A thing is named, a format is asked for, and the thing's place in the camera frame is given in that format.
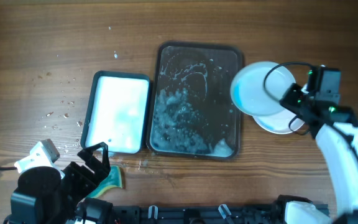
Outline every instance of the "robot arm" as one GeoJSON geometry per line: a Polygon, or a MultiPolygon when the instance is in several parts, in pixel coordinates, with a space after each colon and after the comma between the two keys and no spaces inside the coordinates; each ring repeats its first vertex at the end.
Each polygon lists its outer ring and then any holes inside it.
{"type": "MultiPolygon", "coordinates": [[[[338,69],[311,66],[309,75],[308,93],[302,92],[301,86],[294,83],[284,94],[280,104],[308,124],[312,138],[316,139],[323,153],[336,196],[339,218],[334,223],[342,223],[344,220],[347,222],[343,223],[351,223],[349,220],[358,221],[356,116],[351,108],[337,105],[341,76],[338,69]]],[[[321,215],[307,203],[288,202],[285,209],[285,220],[288,224],[332,223],[332,220],[321,215]]]]}
{"type": "MultiPolygon", "coordinates": [[[[358,157],[358,128],[349,123],[334,123],[334,127],[347,135],[353,135],[351,145],[358,157]]],[[[347,141],[332,127],[323,125],[316,135],[316,143],[326,160],[333,183],[337,216],[355,215],[358,211],[358,161],[347,141]]],[[[286,204],[285,221],[288,224],[332,223],[333,221],[306,202],[286,204]]]]}

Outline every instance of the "black tray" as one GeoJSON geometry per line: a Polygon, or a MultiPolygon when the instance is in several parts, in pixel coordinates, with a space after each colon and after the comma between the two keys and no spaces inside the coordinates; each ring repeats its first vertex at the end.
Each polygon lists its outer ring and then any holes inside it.
{"type": "Polygon", "coordinates": [[[151,83],[150,83],[150,79],[149,79],[149,77],[147,75],[135,74],[135,73],[124,73],[124,72],[98,71],[98,72],[96,72],[94,74],[93,81],[92,81],[92,87],[91,87],[91,93],[90,93],[90,96],[89,96],[88,109],[86,110],[84,127],[83,127],[83,132],[82,132],[82,135],[81,135],[81,141],[80,141],[81,147],[83,149],[86,148],[85,142],[86,142],[86,138],[88,136],[88,130],[89,130],[89,124],[90,124],[91,115],[92,115],[92,111],[93,111],[96,87],[98,86],[98,80],[99,80],[100,77],[118,77],[118,78],[143,79],[143,80],[147,80],[147,82],[149,83],[149,89],[148,89],[147,96],[146,96],[144,122],[143,122],[143,127],[141,127],[142,128],[142,139],[141,139],[141,143],[140,143],[141,147],[137,151],[137,152],[139,152],[141,150],[141,148],[145,146],[145,134],[146,134],[146,127],[147,127],[147,116],[148,116],[148,112],[149,112],[151,83]]]}
{"type": "Polygon", "coordinates": [[[231,101],[230,85],[242,67],[242,53],[234,47],[164,43],[158,50],[147,147],[157,154],[234,157],[242,113],[231,101]]]}

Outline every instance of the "green sponge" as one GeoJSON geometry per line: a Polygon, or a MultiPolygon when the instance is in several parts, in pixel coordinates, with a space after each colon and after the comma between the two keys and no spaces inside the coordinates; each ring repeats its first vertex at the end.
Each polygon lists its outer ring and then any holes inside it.
{"type": "Polygon", "coordinates": [[[111,166],[109,175],[86,197],[98,198],[111,188],[122,188],[121,171],[118,166],[111,166]]]}

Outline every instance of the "wood grain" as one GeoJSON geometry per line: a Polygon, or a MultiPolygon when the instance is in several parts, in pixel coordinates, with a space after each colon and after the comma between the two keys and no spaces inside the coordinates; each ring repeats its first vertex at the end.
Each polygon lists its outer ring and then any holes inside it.
{"type": "MultiPolygon", "coordinates": [[[[358,114],[358,1],[0,6],[0,166],[47,138],[59,147],[59,167],[79,162],[76,123],[85,117],[93,75],[112,70],[153,78],[157,49],[167,40],[234,45],[246,63],[301,60],[340,68],[341,102],[358,114]]],[[[306,81],[302,69],[292,71],[306,81]]],[[[270,134],[244,116],[241,143],[231,161],[147,149],[115,156],[111,163],[124,169],[126,188],[101,198],[115,205],[241,205],[290,194],[336,211],[326,164],[310,137],[270,134]]],[[[18,176],[0,172],[0,223],[10,214],[18,176]]]]}
{"type": "MultiPolygon", "coordinates": [[[[198,2],[221,2],[230,0],[197,0],[198,2]]],[[[0,6],[36,4],[95,4],[95,3],[133,3],[133,2],[192,2],[192,0],[0,0],[0,6]]]]}

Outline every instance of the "white bowl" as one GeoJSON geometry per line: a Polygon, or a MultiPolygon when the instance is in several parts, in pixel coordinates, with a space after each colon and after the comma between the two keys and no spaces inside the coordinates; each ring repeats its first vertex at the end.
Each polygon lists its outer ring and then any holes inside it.
{"type": "MultiPolygon", "coordinates": [[[[242,112],[252,116],[270,116],[284,110],[279,102],[271,99],[263,88],[264,78],[275,62],[256,62],[244,67],[234,77],[231,99],[242,112]]],[[[267,90],[280,99],[295,79],[285,67],[274,70],[266,80],[267,90]]]]}
{"type": "MultiPolygon", "coordinates": [[[[288,124],[295,114],[271,99],[263,88],[266,74],[276,65],[278,64],[275,62],[256,62],[244,67],[234,77],[230,94],[234,105],[251,115],[263,129],[275,134],[289,134],[300,129],[304,122],[300,119],[294,120],[291,131],[288,124]]],[[[280,67],[269,75],[266,89],[280,99],[292,83],[295,83],[295,79],[291,72],[280,67]]]]}

